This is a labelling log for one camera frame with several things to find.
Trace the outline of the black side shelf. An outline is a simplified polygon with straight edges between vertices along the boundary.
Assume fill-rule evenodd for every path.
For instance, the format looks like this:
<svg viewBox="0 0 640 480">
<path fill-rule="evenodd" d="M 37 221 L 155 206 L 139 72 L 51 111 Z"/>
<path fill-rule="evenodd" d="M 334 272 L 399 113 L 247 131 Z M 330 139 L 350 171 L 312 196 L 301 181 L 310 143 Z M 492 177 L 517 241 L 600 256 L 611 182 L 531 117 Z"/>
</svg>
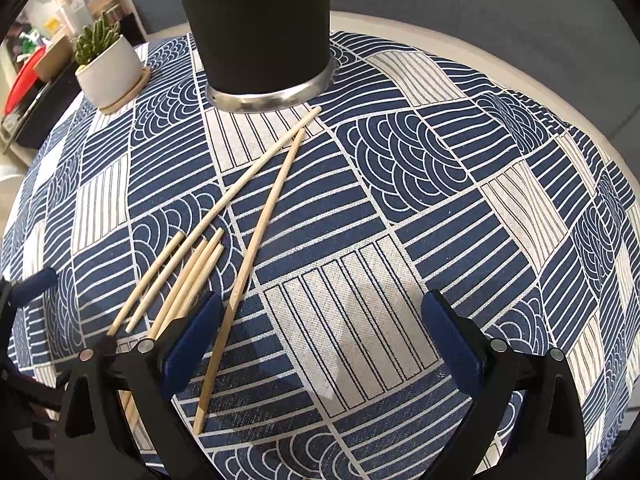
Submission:
<svg viewBox="0 0 640 480">
<path fill-rule="evenodd" d="M 75 75 L 78 65 L 70 62 L 50 84 L 37 80 L 18 104 L 16 114 L 1 117 L 1 133 L 12 145 L 39 150 L 70 103 L 81 94 Z"/>
</svg>

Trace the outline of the beige bowl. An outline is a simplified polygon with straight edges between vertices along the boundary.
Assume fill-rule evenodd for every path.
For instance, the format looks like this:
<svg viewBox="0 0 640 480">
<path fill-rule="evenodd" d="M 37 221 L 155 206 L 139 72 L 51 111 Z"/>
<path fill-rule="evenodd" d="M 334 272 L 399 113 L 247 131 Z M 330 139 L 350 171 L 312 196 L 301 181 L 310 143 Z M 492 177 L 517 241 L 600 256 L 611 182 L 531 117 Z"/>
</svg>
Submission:
<svg viewBox="0 0 640 480">
<path fill-rule="evenodd" d="M 43 56 L 34 66 L 37 77 L 46 84 L 64 70 L 73 57 L 70 38 L 61 35 L 46 47 Z"/>
</svg>

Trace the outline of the white pot with cactus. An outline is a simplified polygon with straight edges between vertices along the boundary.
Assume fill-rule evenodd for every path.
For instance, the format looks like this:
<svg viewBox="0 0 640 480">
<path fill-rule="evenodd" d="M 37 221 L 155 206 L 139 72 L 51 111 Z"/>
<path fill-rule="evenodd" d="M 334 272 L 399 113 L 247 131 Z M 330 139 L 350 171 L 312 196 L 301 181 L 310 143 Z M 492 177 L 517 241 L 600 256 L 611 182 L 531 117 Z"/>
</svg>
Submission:
<svg viewBox="0 0 640 480">
<path fill-rule="evenodd" d="M 140 78 L 142 63 L 118 23 L 105 13 L 76 38 L 76 78 L 85 98 L 96 108 L 120 99 Z"/>
</svg>

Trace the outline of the round wooden coaster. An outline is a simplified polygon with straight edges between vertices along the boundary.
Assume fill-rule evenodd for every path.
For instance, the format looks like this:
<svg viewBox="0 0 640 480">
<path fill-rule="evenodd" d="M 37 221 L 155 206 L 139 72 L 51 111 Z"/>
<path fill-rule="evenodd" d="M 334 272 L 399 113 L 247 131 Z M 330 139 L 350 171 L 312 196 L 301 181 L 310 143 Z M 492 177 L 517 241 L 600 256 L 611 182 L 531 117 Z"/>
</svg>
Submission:
<svg viewBox="0 0 640 480">
<path fill-rule="evenodd" d="M 111 115 L 121 110 L 143 90 L 151 78 L 151 73 L 150 66 L 143 66 L 139 80 L 116 102 L 106 107 L 100 107 L 100 112 L 103 115 Z"/>
</svg>

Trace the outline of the blue white patterned tablecloth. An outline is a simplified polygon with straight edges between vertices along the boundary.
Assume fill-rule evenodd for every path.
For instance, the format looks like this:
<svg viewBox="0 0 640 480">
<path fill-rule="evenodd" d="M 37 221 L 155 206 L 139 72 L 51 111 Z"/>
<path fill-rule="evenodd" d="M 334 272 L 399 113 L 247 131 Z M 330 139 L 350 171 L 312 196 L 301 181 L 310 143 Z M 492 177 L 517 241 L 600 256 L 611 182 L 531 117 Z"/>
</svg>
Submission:
<svg viewBox="0 0 640 480">
<path fill-rule="evenodd" d="M 514 349 L 561 349 L 594 474 L 639 379 L 639 189 L 597 140 L 474 68 L 334 32 L 336 71 L 283 185 L 201 434 L 228 479 L 414 479 L 469 408 L 423 328 L 436 288 Z M 47 135 L 1 270 L 58 286 L 17 315 L 52 380 L 108 330 L 166 244 L 308 112 L 228 114 L 191 36 L 138 47 L 149 83 Z"/>
</svg>

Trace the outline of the black cylindrical utensil holder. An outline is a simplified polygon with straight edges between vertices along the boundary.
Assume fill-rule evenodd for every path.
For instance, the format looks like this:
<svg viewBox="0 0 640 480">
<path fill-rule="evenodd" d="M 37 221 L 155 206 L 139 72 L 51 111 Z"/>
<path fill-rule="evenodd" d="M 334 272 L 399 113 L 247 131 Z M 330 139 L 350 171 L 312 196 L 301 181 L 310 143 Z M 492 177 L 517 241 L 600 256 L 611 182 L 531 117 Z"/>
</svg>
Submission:
<svg viewBox="0 0 640 480">
<path fill-rule="evenodd" d="M 330 0 L 181 2 L 218 110 L 283 110 L 329 87 Z"/>
</svg>

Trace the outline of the grey backdrop cloth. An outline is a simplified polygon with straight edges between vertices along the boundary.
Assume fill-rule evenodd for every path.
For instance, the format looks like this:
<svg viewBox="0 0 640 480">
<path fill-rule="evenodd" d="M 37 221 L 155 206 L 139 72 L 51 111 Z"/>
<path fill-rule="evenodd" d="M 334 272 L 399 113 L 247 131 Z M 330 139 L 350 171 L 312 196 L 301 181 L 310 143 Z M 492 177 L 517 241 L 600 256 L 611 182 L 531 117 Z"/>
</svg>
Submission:
<svg viewBox="0 0 640 480">
<path fill-rule="evenodd" d="M 181 0 L 132 0 L 151 32 L 189 24 Z M 577 108 L 639 165 L 639 11 L 618 0 L 330 0 L 330 13 L 442 32 L 501 58 Z"/>
</svg>

